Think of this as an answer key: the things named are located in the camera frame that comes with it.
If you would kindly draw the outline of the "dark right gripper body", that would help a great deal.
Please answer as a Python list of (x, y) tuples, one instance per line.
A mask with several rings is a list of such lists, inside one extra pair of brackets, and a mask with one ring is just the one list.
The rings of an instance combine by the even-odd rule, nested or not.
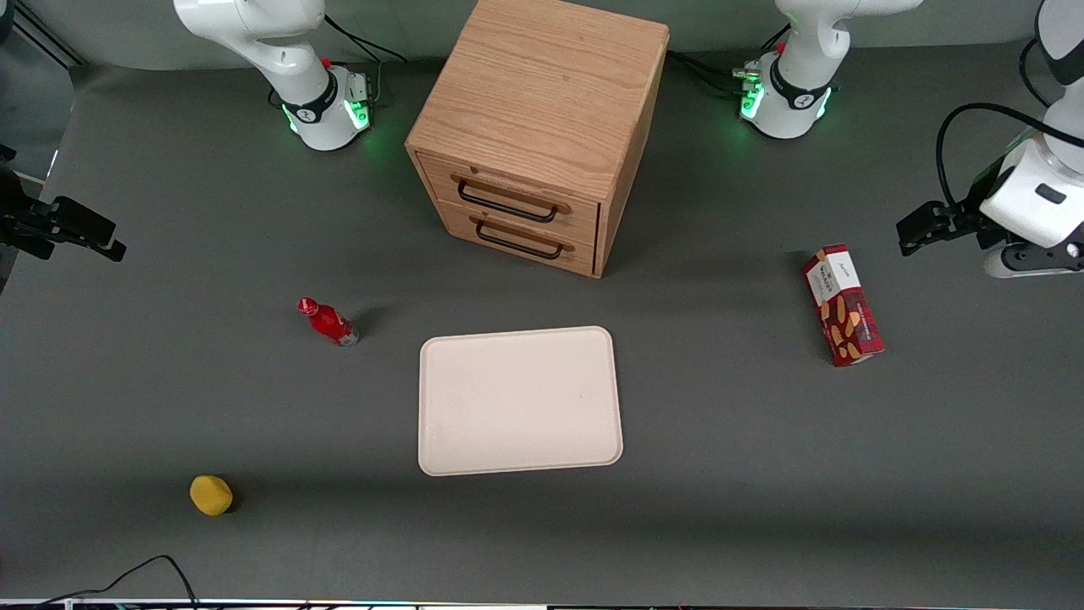
[(27, 196), (20, 177), (8, 167), (16, 155), (15, 150), (1, 144), (1, 293), (11, 277), (17, 254), (48, 259), (53, 251), (53, 244), (43, 238), (33, 220), (34, 208), (39, 202)]

